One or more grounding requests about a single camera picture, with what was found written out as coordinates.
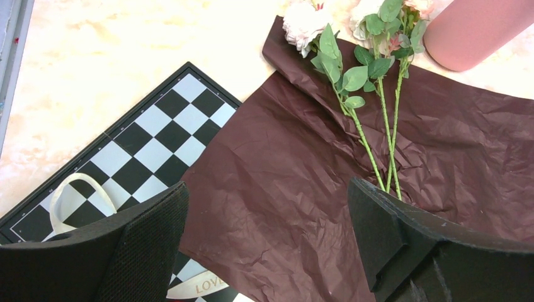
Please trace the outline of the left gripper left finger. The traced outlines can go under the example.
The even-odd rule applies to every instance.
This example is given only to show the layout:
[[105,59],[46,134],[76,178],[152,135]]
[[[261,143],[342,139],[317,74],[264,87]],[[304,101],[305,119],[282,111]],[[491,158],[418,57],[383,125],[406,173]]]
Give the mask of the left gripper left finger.
[[188,214],[180,182],[44,242],[1,247],[2,301],[164,301]]

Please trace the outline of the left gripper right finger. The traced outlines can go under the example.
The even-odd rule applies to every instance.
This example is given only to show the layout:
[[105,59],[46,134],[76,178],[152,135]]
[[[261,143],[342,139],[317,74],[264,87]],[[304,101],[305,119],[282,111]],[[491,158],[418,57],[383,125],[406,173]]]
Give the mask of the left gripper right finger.
[[348,206],[377,301],[532,301],[533,245],[406,204],[363,179]]

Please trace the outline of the cream ribbon with gold lettering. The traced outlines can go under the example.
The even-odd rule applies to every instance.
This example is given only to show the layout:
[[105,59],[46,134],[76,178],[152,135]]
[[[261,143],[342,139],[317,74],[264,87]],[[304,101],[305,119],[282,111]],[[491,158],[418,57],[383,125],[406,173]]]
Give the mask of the cream ribbon with gold lettering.
[[[49,199],[50,223],[56,235],[75,230],[93,221],[117,214],[126,205],[137,205],[141,198],[152,197],[165,189],[154,176],[131,195],[113,179],[102,185],[85,173],[67,176],[51,193]],[[216,274],[206,270],[194,260],[188,260],[177,274],[171,274],[171,281],[180,280],[171,286],[166,298],[184,301],[204,298],[227,289],[229,285]]]

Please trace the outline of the dark red wrapping paper sheet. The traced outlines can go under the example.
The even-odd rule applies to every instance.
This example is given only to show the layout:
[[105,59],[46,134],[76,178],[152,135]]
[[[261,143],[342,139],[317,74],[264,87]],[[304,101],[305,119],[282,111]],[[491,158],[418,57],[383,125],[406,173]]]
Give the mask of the dark red wrapping paper sheet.
[[[255,301],[377,301],[348,206],[350,181],[378,187],[375,173],[328,78],[282,24],[263,47],[275,72],[183,176],[179,249]],[[399,200],[533,245],[533,101],[419,67],[400,101]]]

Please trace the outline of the pale pink rose stem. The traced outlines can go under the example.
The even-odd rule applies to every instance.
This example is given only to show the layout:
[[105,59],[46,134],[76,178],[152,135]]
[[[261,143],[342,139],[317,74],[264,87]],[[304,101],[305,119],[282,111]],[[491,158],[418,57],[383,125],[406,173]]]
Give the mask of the pale pink rose stem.
[[378,187],[384,190],[378,165],[356,115],[356,110],[365,105],[365,100],[361,96],[349,95],[362,89],[366,84],[369,79],[368,67],[362,65],[347,71],[343,70],[343,55],[332,30],[330,16],[322,3],[292,2],[285,11],[282,28],[285,31],[285,40],[296,47],[303,58],[311,52],[316,53],[310,61],[316,71],[328,78],[343,114],[353,120],[360,136],[360,143],[370,159]]

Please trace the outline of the red paper flower bouquet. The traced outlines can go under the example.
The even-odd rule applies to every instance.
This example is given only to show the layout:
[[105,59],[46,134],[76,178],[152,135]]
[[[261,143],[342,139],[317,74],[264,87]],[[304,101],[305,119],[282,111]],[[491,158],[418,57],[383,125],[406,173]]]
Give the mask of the red paper flower bouquet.
[[397,132],[403,82],[415,55],[423,53],[423,35],[435,8],[433,1],[358,1],[351,10],[350,28],[364,45],[355,49],[367,66],[365,91],[377,93],[387,144],[384,191],[402,198],[397,162]]

